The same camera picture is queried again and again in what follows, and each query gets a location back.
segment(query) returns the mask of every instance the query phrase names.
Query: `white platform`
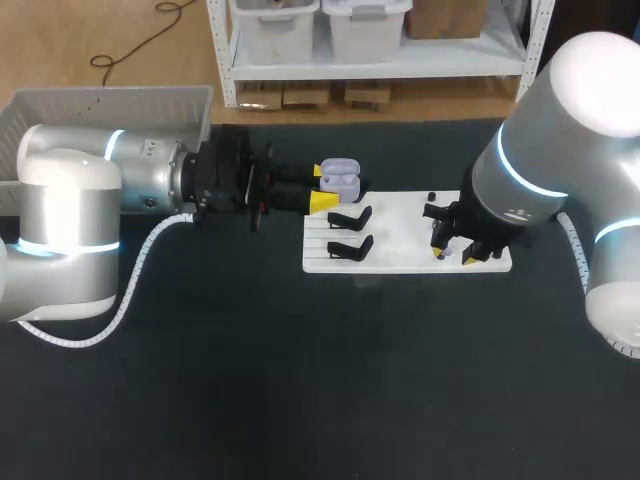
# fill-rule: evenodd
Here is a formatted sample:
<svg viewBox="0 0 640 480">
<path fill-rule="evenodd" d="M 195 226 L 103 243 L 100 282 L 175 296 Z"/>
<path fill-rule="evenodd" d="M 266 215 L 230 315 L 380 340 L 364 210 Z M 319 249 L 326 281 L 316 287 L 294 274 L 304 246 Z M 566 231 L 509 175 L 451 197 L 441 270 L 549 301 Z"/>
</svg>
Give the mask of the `white platform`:
<svg viewBox="0 0 640 480">
<path fill-rule="evenodd" d="M 368 192 L 359 204 L 344 204 L 304 218 L 302 268 L 308 273 L 411 274 L 411 273 L 489 273 L 511 270 L 511 253 L 506 248 L 499 260 L 462 265 L 462 251 L 471 243 L 454 238 L 453 254 L 444 260 L 434 257 L 429 243 L 433 231 L 431 218 L 423 217 L 428 192 Z M 435 205 L 447 206 L 459 192 L 436 192 Z M 335 211 L 358 217 L 371 205 L 373 215 L 362 232 L 330 229 L 327 213 Z M 362 262 L 329 258 L 327 242 L 338 241 L 359 247 L 373 235 L 373 248 Z"/>
<path fill-rule="evenodd" d="M 521 75 L 525 50 L 504 8 L 493 2 L 479 38 L 409 40 L 402 38 L 394 62 L 338 64 L 334 61 L 326 17 L 316 15 L 311 62 L 293 65 L 254 65 L 237 26 L 231 42 L 234 80 L 331 80 L 366 78 L 426 78 Z"/>
</svg>

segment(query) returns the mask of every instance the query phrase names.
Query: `cardboard box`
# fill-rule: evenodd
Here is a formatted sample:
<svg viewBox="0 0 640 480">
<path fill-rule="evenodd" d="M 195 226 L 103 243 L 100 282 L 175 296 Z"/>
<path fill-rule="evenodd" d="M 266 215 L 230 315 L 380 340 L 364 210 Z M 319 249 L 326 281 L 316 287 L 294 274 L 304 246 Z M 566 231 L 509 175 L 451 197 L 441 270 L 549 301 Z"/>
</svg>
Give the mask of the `cardboard box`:
<svg viewBox="0 0 640 480">
<path fill-rule="evenodd" d="M 282 110 L 282 82 L 237 82 L 238 107 L 248 110 Z"/>
<path fill-rule="evenodd" d="M 346 84 L 344 101 L 348 107 L 382 111 L 391 101 L 388 80 L 355 80 Z"/>
<path fill-rule="evenodd" d="M 292 110 L 320 110 L 329 106 L 331 82 L 289 81 L 284 84 L 282 106 Z"/>
<path fill-rule="evenodd" d="M 413 0 L 407 36 L 414 40 L 478 37 L 488 6 L 489 0 Z"/>
</svg>

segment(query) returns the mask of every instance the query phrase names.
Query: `robotic arm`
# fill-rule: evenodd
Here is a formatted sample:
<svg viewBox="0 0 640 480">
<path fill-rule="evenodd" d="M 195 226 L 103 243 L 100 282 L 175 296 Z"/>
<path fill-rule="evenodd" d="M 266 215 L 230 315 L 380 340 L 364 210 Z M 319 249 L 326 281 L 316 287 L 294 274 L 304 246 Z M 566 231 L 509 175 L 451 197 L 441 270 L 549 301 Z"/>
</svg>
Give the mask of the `robotic arm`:
<svg viewBox="0 0 640 480">
<path fill-rule="evenodd" d="M 468 169 L 460 201 L 427 205 L 437 254 L 474 239 L 463 261 L 486 261 L 576 198 L 595 247 L 589 321 L 640 348 L 640 46 L 609 33 L 567 42 Z"/>
<path fill-rule="evenodd" d="M 639 82 L 638 45 L 608 33 L 574 38 L 467 169 L 459 201 L 446 208 L 427 204 L 424 211 L 437 220 L 436 255 L 453 236 L 474 240 L 464 252 L 466 264 L 499 256 L 575 197 L 597 232 L 589 320 L 613 342 L 638 349 Z M 316 191 L 320 176 L 313 168 L 272 165 L 270 157 L 270 148 L 253 156 L 246 133 L 230 140 L 220 135 L 193 153 L 176 140 L 122 130 L 32 127 L 18 151 L 21 240 L 0 248 L 0 321 L 106 311 L 116 292 L 121 208 L 172 214 L 193 203 L 198 218 L 207 211 L 249 211 L 255 230 L 269 208 L 313 213 L 338 203 L 337 194 Z M 276 180 L 305 189 L 278 192 Z"/>
</svg>

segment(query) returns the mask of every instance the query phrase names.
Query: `white metal shelf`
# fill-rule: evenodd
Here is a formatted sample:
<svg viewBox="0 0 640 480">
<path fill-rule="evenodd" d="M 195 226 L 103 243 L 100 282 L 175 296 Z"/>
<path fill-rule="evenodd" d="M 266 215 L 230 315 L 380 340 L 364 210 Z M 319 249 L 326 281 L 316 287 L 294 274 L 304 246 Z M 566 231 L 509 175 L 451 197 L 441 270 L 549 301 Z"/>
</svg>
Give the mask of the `white metal shelf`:
<svg viewBox="0 0 640 480">
<path fill-rule="evenodd" d="M 518 26 L 531 1 L 532 32 L 525 51 Z M 479 38 L 402 39 L 399 58 L 390 63 L 337 64 L 329 25 L 318 16 L 312 61 L 297 65 L 254 65 L 236 26 L 227 34 L 227 0 L 207 0 L 225 105 L 235 107 L 238 80 L 331 80 L 521 75 L 516 100 L 535 78 L 555 0 L 492 0 Z"/>
<path fill-rule="evenodd" d="M 520 75 L 525 50 L 500 5 L 491 7 L 479 38 L 457 40 L 402 39 L 400 55 L 389 63 L 335 63 L 326 16 L 316 15 L 310 63 L 254 65 L 242 42 L 231 58 L 234 80 L 332 80 Z"/>
</svg>

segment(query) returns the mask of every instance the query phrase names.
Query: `white spiral cable wrap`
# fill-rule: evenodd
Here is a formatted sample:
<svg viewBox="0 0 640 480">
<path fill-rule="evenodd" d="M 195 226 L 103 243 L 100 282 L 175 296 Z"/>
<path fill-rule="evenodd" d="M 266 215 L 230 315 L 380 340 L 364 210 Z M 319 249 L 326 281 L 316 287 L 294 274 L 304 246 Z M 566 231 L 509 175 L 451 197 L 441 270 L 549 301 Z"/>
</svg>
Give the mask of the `white spiral cable wrap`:
<svg viewBox="0 0 640 480">
<path fill-rule="evenodd" d="M 569 243 L 571 244 L 571 250 L 573 251 L 573 256 L 576 259 L 576 265 L 578 266 L 578 274 L 580 275 L 580 282 L 582 283 L 582 289 L 584 293 L 587 293 L 587 286 L 589 285 L 589 264 L 587 263 L 587 259 L 584 256 L 584 250 L 582 249 L 582 243 L 580 242 L 580 238 L 578 237 L 578 232 L 576 232 L 576 228 L 573 226 L 573 222 L 569 218 L 569 216 L 561 212 L 556 217 L 558 222 L 564 229 L 567 234 L 567 238 L 569 239 Z M 640 349 L 631 347 L 626 344 L 622 344 L 616 340 L 612 340 L 608 337 L 604 337 L 605 340 L 615 348 L 618 352 L 626 355 L 627 357 L 639 359 L 640 358 Z"/>
<path fill-rule="evenodd" d="M 118 327 L 124 314 L 127 312 L 127 308 L 129 307 L 129 302 L 131 302 L 131 297 L 133 297 L 133 292 L 136 289 L 136 284 L 138 283 L 138 278 L 140 277 L 140 272 L 142 271 L 142 266 L 144 265 L 144 261 L 147 258 L 147 254 L 155 242 L 158 235 L 160 235 L 164 230 L 171 227 L 172 225 L 176 225 L 178 223 L 193 223 L 193 215 L 187 213 L 181 213 L 178 215 L 173 215 L 169 218 L 164 219 L 160 222 L 156 227 L 151 231 L 151 233 L 147 236 L 147 239 L 142 244 L 142 248 L 140 248 L 140 253 L 138 253 L 138 257 L 136 258 L 136 263 L 133 267 L 133 272 L 131 273 L 131 277 L 129 277 L 129 284 L 127 285 L 127 290 L 124 293 L 124 297 L 122 298 L 122 302 L 120 302 L 120 307 L 116 312 L 113 320 L 107 325 L 107 327 L 102 330 L 102 332 L 97 335 L 87 338 L 86 340 L 65 340 L 64 338 L 54 337 L 53 335 L 49 335 L 48 333 L 43 332 L 37 327 L 34 327 L 29 322 L 19 321 L 18 324 L 23 327 L 27 332 L 35 335 L 38 338 L 41 338 L 45 342 L 51 343 L 53 345 L 57 345 L 59 347 L 65 348 L 86 348 L 96 345 L 100 343 L 105 338 L 107 338 L 111 333 Z"/>
</svg>

